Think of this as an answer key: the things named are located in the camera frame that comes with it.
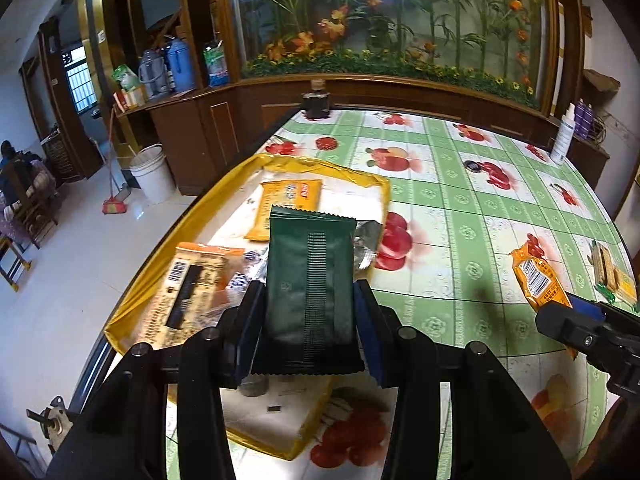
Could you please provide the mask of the blue thermos jug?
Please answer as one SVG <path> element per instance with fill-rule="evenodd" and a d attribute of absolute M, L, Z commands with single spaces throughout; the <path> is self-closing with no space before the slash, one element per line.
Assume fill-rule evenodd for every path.
<path fill-rule="evenodd" d="M 180 93 L 193 90 L 196 82 L 189 46 L 179 38 L 171 40 L 167 58 L 176 91 Z"/>

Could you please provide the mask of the silver black foil snack packet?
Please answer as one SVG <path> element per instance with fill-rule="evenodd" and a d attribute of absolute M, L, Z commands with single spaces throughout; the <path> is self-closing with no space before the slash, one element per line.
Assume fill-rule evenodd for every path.
<path fill-rule="evenodd" d="M 374 220 L 358 220 L 354 232 L 354 271 L 369 269 L 378 254 L 383 226 Z"/>

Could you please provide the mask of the grey thermos jug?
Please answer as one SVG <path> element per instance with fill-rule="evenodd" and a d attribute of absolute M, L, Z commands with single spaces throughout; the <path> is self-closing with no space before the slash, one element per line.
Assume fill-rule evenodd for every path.
<path fill-rule="evenodd" d="M 155 50 L 148 49 L 143 52 L 138 77 L 150 101 L 168 96 L 169 84 L 164 59 Z"/>

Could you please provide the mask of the purple bottles on shelf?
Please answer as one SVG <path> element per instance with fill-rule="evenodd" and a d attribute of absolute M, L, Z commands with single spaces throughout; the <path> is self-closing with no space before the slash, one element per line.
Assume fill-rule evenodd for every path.
<path fill-rule="evenodd" d="M 593 121 L 593 110 L 590 104 L 586 104 L 580 99 L 575 108 L 575 130 L 576 136 L 582 139 L 590 137 L 590 130 Z"/>

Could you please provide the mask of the yellow orange snack bag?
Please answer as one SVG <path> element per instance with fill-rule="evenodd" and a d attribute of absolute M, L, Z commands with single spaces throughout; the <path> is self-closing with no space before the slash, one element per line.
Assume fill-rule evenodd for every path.
<path fill-rule="evenodd" d="M 318 209 L 322 190 L 321 180 L 266 181 L 262 182 L 260 186 L 262 187 L 262 195 L 258 202 L 254 222 L 245 234 L 245 238 L 252 242 L 268 242 L 269 218 L 273 207 L 304 211 Z"/>

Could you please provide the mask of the white spray bottle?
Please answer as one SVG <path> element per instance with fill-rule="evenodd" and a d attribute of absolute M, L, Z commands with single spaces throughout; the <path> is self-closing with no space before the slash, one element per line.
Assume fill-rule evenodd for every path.
<path fill-rule="evenodd" d="M 573 140 L 575 131 L 575 104 L 570 103 L 563 114 L 559 126 L 558 133 L 556 134 L 550 158 L 552 162 L 557 165 L 562 165 L 568 149 L 570 148 L 570 142 Z"/>

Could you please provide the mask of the white plastic bucket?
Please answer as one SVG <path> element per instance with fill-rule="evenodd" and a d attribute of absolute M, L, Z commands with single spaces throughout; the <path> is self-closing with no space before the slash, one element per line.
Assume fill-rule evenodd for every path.
<path fill-rule="evenodd" d="M 129 169 L 150 203 L 166 202 L 175 194 L 177 187 L 162 144 L 157 143 L 142 148 L 131 159 Z"/>

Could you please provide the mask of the black bottle cap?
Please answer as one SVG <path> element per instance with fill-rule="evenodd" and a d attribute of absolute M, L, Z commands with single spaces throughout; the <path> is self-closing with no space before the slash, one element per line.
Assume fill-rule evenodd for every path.
<path fill-rule="evenodd" d="M 473 174 L 479 174 L 483 171 L 483 165 L 474 160 L 465 160 L 463 166 L 466 170 L 471 171 Z"/>

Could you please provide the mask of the yellow rimmed white tray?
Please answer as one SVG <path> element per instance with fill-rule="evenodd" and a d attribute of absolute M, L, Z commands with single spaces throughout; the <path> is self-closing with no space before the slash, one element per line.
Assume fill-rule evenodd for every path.
<path fill-rule="evenodd" d="M 262 194 L 276 183 L 310 184 L 322 214 L 382 222 L 390 181 L 308 157 L 257 154 L 205 192 L 154 249 L 119 301 L 104 334 L 118 353 L 138 342 L 154 349 L 182 344 L 224 310 L 237 306 L 252 281 L 265 281 L 268 243 L 247 236 L 262 214 Z M 329 401 L 330 378 L 270 378 L 249 398 L 221 390 L 231 441 L 282 460 L 306 448 Z"/>

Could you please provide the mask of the green cracker sleeve package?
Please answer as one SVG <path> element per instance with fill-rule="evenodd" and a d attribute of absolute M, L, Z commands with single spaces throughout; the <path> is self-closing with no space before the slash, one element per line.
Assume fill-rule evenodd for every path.
<path fill-rule="evenodd" d="M 593 240 L 589 262 L 593 268 L 594 287 L 609 304 L 621 301 L 635 309 L 638 307 L 637 285 L 634 279 L 613 262 L 608 248 Z"/>

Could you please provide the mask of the dark green snack packet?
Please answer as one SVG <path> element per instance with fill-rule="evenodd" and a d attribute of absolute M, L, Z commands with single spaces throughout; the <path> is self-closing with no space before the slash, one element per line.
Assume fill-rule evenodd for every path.
<path fill-rule="evenodd" d="M 356 220 L 274 206 L 269 229 L 266 316 L 252 372 L 361 372 L 352 292 Z"/>

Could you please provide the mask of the green fruit pattern tablecloth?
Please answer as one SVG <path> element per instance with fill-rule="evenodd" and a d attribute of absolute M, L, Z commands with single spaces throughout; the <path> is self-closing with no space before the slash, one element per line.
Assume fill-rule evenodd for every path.
<path fill-rule="evenodd" d="M 495 353 L 570 466 L 587 454 L 611 404 L 605 374 L 542 336 L 510 252 L 535 235 L 567 292 L 596 301 L 590 244 L 622 270 L 626 247 L 597 195 L 543 148 L 406 112 L 296 114 L 258 144 L 390 181 L 380 256 L 369 280 L 381 304 L 440 344 L 477 340 Z M 473 174 L 465 160 L 483 165 Z"/>

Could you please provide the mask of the flower mural glass panel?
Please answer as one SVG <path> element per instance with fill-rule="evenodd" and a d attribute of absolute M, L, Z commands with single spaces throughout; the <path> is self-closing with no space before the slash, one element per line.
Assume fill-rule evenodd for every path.
<path fill-rule="evenodd" d="M 538 107 L 548 0 L 231 0 L 245 77 L 363 74 Z"/>

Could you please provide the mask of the long orange cracker package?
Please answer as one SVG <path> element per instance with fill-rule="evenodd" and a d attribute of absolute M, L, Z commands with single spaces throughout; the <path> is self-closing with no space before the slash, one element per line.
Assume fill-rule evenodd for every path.
<path fill-rule="evenodd" d="M 244 266 L 241 248 L 180 243 L 134 341 L 155 350 L 175 347 L 216 325 L 224 310 L 241 301 L 242 292 L 229 284 Z"/>

